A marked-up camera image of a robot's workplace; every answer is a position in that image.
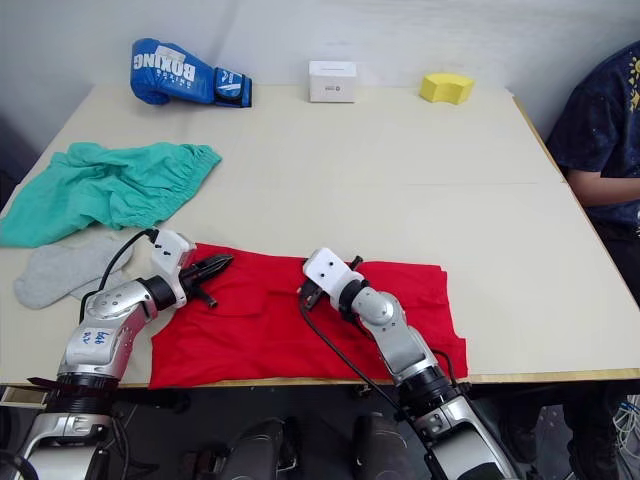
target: gray sock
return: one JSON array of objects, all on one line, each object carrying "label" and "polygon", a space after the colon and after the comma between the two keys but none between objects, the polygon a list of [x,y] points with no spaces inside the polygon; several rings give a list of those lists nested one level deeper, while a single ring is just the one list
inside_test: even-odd
[{"label": "gray sock", "polygon": [[[29,257],[27,269],[13,282],[18,301],[29,308],[43,308],[69,293],[79,295],[76,289],[84,293],[91,291],[91,286],[87,285],[90,282],[94,282],[97,289],[99,279],[123,243],[101,237],[80,248],[61,245],[36,248]],[[133,248],[127,249],[112,271],[120,270],[129,261],[132,252]],[[121,278],[114,278],[111,283]]]}]

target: green cloth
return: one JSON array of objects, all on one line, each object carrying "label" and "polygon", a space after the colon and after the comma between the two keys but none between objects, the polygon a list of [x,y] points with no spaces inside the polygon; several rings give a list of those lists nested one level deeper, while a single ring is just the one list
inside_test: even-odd
[{"label": "green cloth", "polygon": [[38,247],[93,222],[152,227],[195,195],[220,160],[207,145],[74,143],[16,196],[0,219],[0,245]]}]

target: person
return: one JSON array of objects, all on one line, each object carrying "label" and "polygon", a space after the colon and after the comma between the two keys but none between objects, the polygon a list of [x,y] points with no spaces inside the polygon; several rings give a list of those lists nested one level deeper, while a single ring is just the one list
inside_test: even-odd
[{"label": "person", "polygon": [[[640,305],[640,41],[573,90],[547,147]],[[501,436],[518,461],[532,463],[540,408],[562,403],[576,476],[618,480],[612,417],[638,388],[638,382],[591,382],[523,397],[504,409]]]}]

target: person's arm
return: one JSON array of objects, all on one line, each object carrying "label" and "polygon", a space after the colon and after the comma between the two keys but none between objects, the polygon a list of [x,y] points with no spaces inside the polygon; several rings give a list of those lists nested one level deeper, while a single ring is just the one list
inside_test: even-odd
[{"label": "person's arm", "polygon": [[583,207],[640,200],[640,178],[607,178],[600,172],[572,169],[567,181]]}]

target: dark blue shirt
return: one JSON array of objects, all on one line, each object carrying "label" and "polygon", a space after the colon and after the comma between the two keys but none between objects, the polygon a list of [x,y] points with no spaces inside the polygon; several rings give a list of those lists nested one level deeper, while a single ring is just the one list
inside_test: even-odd
[{"label": "dark blue shirt", "polygon": [[[640,42],[609,57],[578,85],[547,146],[564,168],[640,177]],[[587,207],[596,220],[640,225],[640,200]]]}]

